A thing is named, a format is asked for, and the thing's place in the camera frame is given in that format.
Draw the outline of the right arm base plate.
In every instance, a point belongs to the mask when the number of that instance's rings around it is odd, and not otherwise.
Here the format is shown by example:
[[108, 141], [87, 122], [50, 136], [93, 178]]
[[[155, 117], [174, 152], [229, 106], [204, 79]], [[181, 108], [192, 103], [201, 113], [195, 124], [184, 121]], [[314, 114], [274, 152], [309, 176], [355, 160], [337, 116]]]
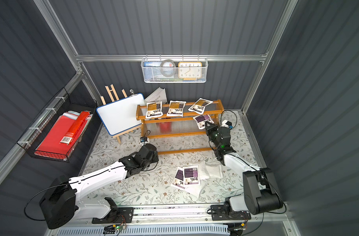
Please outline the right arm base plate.
[[251, 214], [248, 211], [233, 211], [229, 205], [211, 205], [207, 210], [207, 214], [212, 216], [213, 221], [225, 220], [242, 220], [247, 221], [251, 219]]

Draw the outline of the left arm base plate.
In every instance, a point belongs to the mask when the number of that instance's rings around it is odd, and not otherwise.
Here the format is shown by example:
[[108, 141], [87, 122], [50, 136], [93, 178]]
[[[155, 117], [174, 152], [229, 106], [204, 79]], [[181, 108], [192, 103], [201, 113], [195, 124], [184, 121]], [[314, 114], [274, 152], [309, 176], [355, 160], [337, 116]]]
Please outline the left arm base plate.
[[118, 207], [110, 197], [105, 197], [105, 200], [110, 206], [110, 211], [103, 218], [93, 218], [92, 224], [123, 224], [132, 222], [134, 215], [133, 207]]

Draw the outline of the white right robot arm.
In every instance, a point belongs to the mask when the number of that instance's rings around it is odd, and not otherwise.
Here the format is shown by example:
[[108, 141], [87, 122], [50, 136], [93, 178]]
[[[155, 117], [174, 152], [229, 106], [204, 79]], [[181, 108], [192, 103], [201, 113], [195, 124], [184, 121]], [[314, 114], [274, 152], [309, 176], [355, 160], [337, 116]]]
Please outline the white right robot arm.
[[216, 124], [205, 123], [209, 144], [213, 144], [216, 159], [232, 169], [242, 178], [243, 193], [229, 197], [225, 204], [228, 210], [248, 211], [251, 214], [274, 213], [286, 207], [282, 200], [274, 173], [269, 168], [259, 168], [243, 160], [231, 147], [230, 129]]

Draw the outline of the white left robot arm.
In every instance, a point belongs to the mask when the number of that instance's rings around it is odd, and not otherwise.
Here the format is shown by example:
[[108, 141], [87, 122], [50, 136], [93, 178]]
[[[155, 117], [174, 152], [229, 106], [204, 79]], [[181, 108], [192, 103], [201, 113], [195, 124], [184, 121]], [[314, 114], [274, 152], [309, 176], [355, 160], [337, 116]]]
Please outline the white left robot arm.
[[118, 208], [110, 197], [91, 203], [86, 196], [108, 184], [137, 175], [158, 161], [157, 148], [145, 144], [139, 151], [98, 171], [78, 177], [56, 178], [39, 201], [47, 227], [53, 230], [82, 219], [91, 219], [93, 224], [130, 223], [131, 207]]

